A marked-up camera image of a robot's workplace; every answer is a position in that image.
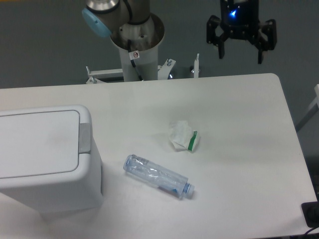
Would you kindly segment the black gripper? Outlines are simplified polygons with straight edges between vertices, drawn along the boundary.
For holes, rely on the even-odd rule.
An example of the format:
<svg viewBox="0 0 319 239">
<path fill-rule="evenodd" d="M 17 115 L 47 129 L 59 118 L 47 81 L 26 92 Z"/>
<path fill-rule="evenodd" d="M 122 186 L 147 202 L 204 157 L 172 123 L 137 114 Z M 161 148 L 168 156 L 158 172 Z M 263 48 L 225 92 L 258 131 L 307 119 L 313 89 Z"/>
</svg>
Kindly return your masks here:
<svg viewBox="0 0 319 239">
<path fill-rule="evenodd" d="M 276 21 L 259 21 L 257 0 L 221 0 L 220 9 L 221 18 L 212 15 L 207 21 L 206 42 L 218 48 L 222 59 L 228 38 L 249 40 L 258 50 L 258 64 L 262 64 L 264 52 L 274 50 L 277 44 Z"/>
</svg>

